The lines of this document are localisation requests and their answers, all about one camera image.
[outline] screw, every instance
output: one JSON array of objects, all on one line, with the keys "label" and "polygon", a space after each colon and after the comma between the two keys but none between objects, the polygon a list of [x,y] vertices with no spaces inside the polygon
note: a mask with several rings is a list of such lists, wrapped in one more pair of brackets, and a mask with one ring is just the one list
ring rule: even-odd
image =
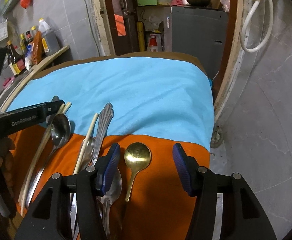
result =
[{"label": "screw", "polygon": [[234,179],[241,179],[241,175],[239,173],[234,173],[233,174]]},{"label": "screw", "polygon": [[205,172],[207,171],[207,169],[206,169],[204,166],[200,166],[200,167],[198,168],[198,171],[199,171],[200,173],[205,173]]},{"label": "screw", "polygon": [[52,176],[51,176],[53,179],[58,179],[60,177],[60,174],[58,172],[54,173]]},{"label": "screw", "polygon": [[93,172],[94,170],[95,170],[95,167],[94,166],[88,166],[86,168],[86,171],[88,171],[88,172]]}]

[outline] white plastic pipe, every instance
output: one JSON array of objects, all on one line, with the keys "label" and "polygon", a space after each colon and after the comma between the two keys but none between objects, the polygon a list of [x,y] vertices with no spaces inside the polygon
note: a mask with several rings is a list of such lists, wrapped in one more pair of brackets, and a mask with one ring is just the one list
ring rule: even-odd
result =
[{"label": "white plastic pipe", "polygon": [[247,29],[248,24],[250,23],[250,21],[252,19],[254,12],[256,11],[257,7],[259,6],[259,3],[260,3],[260,0],[255,1],[255,3],[253,4],[253,6],[252,6],[250,12],[248,13],[248,15],[244,21],[244,24],[243,24],[240,42],[241,42],[241,46],[242,46],[243,50],[245,50],[246,52],[258,51],[266,44],[266,42],[268,41],[268,39],[271,36],[272,27],[273,27],[273,20],[274,20],[274,10],[273,10],[273,0],[268,0],[268,3],[269,3],[269,26],[268,26],[265,38],[257,47],[255,47],[253,49],[248,49],[245,45],[246,29]]}]

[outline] blue fabric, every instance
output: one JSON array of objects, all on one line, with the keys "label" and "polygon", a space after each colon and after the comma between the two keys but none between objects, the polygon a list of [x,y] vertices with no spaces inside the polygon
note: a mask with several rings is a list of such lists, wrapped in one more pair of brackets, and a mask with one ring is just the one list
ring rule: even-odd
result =
[{"label": "blue fabric", "polygon": [[73,65],[30,81],[9,107],[72,102],[67,116],[86,135],[94,113],[111,102],[107,135],[139,134],[197,143],[209,150],[214,108],[208,78],[178,60],[131,57]]}]

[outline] gold spoon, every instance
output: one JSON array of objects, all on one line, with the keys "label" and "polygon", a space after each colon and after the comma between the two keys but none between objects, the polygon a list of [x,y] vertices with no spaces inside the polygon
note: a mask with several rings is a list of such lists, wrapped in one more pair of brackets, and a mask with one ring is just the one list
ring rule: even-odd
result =
[{"label": "gold spoon", "polygon": [[138,172],[148,167],[150,164],[150,150],[143,143],[132,143],[125,150],[125,163],[132,170],[132,175],[128,183],[128,190],[125,201],[128,203],[132,192],[133,183]]}]

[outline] brown wooden door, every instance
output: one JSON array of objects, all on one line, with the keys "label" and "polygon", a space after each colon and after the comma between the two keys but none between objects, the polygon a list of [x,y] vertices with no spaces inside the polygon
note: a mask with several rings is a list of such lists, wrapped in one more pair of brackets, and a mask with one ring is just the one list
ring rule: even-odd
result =
[{"label": "brown wooden door", "polygon": [[139,51],[136,0],[105,0],[116,55]]}]

